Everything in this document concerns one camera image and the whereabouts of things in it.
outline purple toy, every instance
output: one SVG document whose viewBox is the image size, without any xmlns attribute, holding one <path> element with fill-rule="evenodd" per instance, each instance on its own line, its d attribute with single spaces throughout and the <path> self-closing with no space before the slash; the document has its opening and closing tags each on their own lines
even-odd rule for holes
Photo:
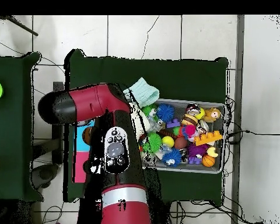
<svg viewBox="0 0 280 224">
<path fill-rule="evenodd" d="M 176 126 L 180 126 L 180 122 L 179 122 L 178 118 L 174 118 L 174 119 L 172 119 L 172 121 L 169 121 L 167 123 L 167 128 L 173 128 L 173 127 L 176 127 Z"/>
<path fill-rule="evenodd" d="M 189 164 L 200 164 L 202 162 L 202 158 L 198 157 L 189 157 Z"/>
<path fill-rule="evenodd" d="M 208 150 L 208 145 L 207 144 L 202 144 L 202 145 L 199 145 L 199 146 L 191 144 L 191 145 L 188 146 L 189 158 L 190 157 L 196 157 L 197 155 L 204 156 L 207 153 L 207 150 Z"/>
</svg>

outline green table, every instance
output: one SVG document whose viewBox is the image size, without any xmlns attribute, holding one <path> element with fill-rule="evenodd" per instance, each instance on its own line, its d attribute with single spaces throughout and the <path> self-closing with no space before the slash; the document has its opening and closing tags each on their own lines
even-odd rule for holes
<svg viewBox="0 0 280 224">
<path fill-rule="evenodd" d="M 30 184 L 32 165 L 32 67 L 39 53 L 0 57 L 0 199 L 41 201 Z"/>
<path fill-rule="evenodd" d="M 81 50 L 72 50 L 65 59 L 66 89 L 93 83 L 119 83 L 122 89 L 143 77 L 160 90 L 160 98 L 224 103 L 226 96 L 226 58 L 216 61 L 182 59 L 181 61 L 135 60 L 113 57 L 85 57 Z M 74 137 L 74 128 L 65 127 L 65 134 Z M 65 201 L 82 197 L 83 184 L 72 182 L 74 138 L 68 143 L 68 169 L 65 183 L 68 187 Z M 159 171 L 164 201 L 212 200 L 221 203 L 222 173 L 179 173 Z"/>
</svg>

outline spiky ball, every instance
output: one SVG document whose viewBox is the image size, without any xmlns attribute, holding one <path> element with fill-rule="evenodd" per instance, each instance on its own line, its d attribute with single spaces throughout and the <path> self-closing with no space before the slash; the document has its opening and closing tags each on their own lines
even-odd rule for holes
<svg viewBox="0 0 280 224">
<path fill-rule="evenodd" d="M 143 150 L 149 153 L 157 152 L 162 145 L 161 137 L 154 132 L 148 134 L 148 142 L 143 145 Z"/>
</svg>

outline lego brick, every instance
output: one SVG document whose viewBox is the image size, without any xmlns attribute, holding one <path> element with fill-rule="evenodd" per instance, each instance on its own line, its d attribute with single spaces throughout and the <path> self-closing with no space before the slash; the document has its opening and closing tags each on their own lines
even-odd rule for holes
<svg viewBox="0 0 280 224">
<path fill-rule="evenodd" d="M 173 128 L 176 126 L 180 126 L 180 122 L 179 122 L 178 118 L 174 118 L 174 119 L 172 119 L 172 121 L 169 121 L 166 125 L 167 125 L 167 128 Z"/>
<path fill-rule="evenodd" d="M 214 132 L 208 132 L 206 134 L 202 134 L 201 136 L 196 136 L 194 138 L 194 142 L 196 146 L 202 145 L 202 144 L 208 144 L 209 142 L 217 141 L 222 139 L 223 136 L 220 134 L 219 131 Z"/>
</svg>

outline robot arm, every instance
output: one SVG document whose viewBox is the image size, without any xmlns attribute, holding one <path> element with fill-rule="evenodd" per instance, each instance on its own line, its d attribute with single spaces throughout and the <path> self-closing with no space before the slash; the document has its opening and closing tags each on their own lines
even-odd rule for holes
<svg viewBox="0 0 280 224">
<path fill-rule="evenodd" d="M 93 140 L 97 148 L 92 149 L 88 162 L 102 167 L 101 224 L 151 224 L 129 107 L 120 88 L 105 83 L 51 92 L 38 104 L 41 118 L 49 124 L 72 124 L 99 117 L 102 140 Z"/>
</svg>

